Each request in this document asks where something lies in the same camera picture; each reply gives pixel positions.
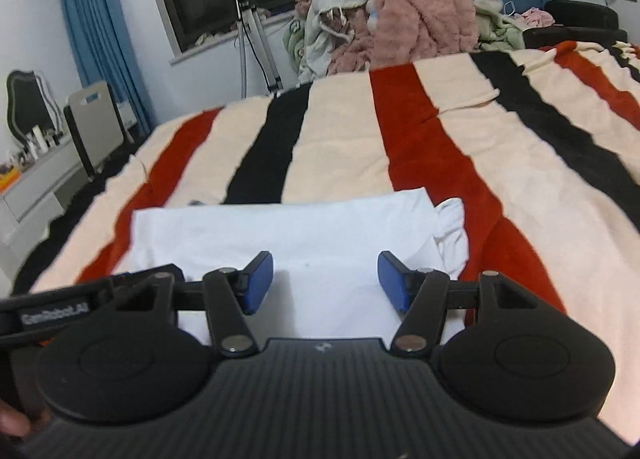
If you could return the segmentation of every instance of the cream stripe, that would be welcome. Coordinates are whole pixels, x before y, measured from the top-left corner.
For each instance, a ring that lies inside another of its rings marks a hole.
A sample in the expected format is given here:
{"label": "cream stripe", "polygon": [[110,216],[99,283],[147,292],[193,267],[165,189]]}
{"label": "cream stripe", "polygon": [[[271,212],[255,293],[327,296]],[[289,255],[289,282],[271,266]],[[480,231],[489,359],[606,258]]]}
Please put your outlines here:
{"label": "cream stripe", "polygon": [[604,194],[497,103],[440,115],[445,131],[540,255],[568,313],[612,350],[616,380],[601,418],[640,437],[640,237]]}
{"label": "cream stripe", "polygon": [[193,116],[184,116],[157,127],[122,172],[107,181],[105,191],[94,199],[55,261],[36,281],[32,288],[34,293],[72,285],[78,274],[93,262],[113,238],[118,214],[145,183],[147,171],[153,167],[175,132]]}
{"label": "cream stripe", "polygon": [[617,41],[614,45],[622,51],[622,57],[629,62],[629,65],[633,65],[633,67],[640,69],[640,60],[636,56],[636,50],[633,48],[631,44],[627,44],[624,42]]}
{"label": "cream stripe", "polygon": [[577,53],[595,66],[600,67],[607,80],[617,90],[630,92],[636,102],[640,103],[640,83],[631,77],[629,69],[620,67],[609,51],[598,52],[596,49],[578,49]]}
{"label": "cream stripe", "polygon": [[440,112],[486,103],[500,93],[466,53],[420,60],[414,67]]}
{"label": "cream stripe", "polygon": [[[602,54],[606,55],[608,60],[602,58],[600,56]],[[608,62],[613,61],[620,69],[606,51],[596,52],[596,55],[607,67]],[[517,64],[528,65],[536,57],[536,52],[514,51],[511,57]],[[609,77],[609,71],[610,68],[605,71],[607,77]],[[613,112],[609,104],[601,99],[595,90],[584,85],[573,71],[563,69],[553,61],[535,70],[527,71],[527,78],[543,101],[553,105],[578,128],[590,132],[598,146],[617,153],[629,174],[636,182],[640,182],[640,132]],[[625,78],[630,79],[628,71]]]}
{"label": "cream stripe", "polygon": [[393,191],[369,75],[314,82],[282,201],[342,201]]}
{"label": "cream stripe", "polygon": [[205,142],[191,157],[167,208],[190,201],[221,203],[226,187],[251,148],[267,117],[271,98],[256,97],[233,103],[218,113]]}

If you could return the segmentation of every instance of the pile of clothes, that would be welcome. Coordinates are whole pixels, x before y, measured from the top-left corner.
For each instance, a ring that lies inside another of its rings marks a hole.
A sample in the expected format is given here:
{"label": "pile of clothes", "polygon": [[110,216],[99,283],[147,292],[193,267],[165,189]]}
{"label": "pile of clothes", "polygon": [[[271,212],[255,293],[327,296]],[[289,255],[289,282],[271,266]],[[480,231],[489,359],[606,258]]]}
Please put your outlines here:
{"label": "pile of clothes", "polygon": [[296,0],[284,35],[301,82],[471,51],[473,0]]}
{"label": "pile of clothes", "polygon": [[522,32],[531,27],[547,27],[555,20],[546,11],[535,7],[523,14],[506,14],[502,0],[473,0],[478,25],[478,49],[482,51],[511,51],[524,49]]}

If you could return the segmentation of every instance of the black chair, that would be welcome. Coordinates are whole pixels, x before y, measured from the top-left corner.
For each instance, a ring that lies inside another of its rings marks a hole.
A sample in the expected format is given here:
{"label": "black chair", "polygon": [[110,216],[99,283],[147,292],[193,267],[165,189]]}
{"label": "black chair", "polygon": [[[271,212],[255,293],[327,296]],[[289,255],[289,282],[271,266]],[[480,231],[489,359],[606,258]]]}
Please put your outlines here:
{"label": "black chair", "polygon": [[523,36],[529,49],[553,46],[565,40],[610,47],[628,39],[626,31],[618,28],[618,14],[609,7],[575,0],[550,0],[545,4],[545,11],[551,13],[557,25],[527,29]]}

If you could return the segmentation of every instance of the tripod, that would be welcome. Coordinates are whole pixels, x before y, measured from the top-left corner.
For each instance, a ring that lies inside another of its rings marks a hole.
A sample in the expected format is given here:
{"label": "tripod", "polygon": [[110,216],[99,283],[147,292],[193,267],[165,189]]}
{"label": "tripod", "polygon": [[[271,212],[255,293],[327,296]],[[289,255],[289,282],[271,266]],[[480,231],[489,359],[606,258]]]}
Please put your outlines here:
{"label": "tripod", "polygon": [[[257,12],[255,0],[235,1],[237,12],[236,24],[238,26],[238,39],[240,43],[242,98],[246,98],[246,52],[244,49],[244,38],[245,36],[250,36],[250,32],[254,33],[254,35],[257,35],[257,38],[254,38],[253,41],[251,38],[249,38],[249,45],[254,52],[255,59],[257,60],[258,65],[262,69],[264,79],[267,83],[267,89],[269,90],[269,92],[275,92],[278,89],[284,89],[284,87],[282,86],[282,81],[280,79],[280,74],[278,73],[278,68],[276,67],[275,61],[273,60],[273,54],[271,53],[269,42],[264,33],[264,29],[262,28],[262,22],[260,21],[260,16]],[[264,57],[267,60],[266,64],[261,63],[260,58],[258,57],[258,53],[254,48],[254,44],[262,49]]]}

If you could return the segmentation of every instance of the striped blanket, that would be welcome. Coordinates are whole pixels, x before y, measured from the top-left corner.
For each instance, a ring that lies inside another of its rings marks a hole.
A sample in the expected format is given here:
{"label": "striped blanket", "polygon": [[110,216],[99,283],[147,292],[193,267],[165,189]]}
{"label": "striped blanket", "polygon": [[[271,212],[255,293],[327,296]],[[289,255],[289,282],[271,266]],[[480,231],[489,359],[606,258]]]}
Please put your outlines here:
{"label": "striped blanket", "polygon": [[[620,44],[459,54],[333,76],[176,119],[94,200],[35,291],[127,268],[132,212],[460,197],[470,259],[597,334],[616,359],[601,418],[640,437],[640,62]],[[224,236],[212,233],[212,236]]]}

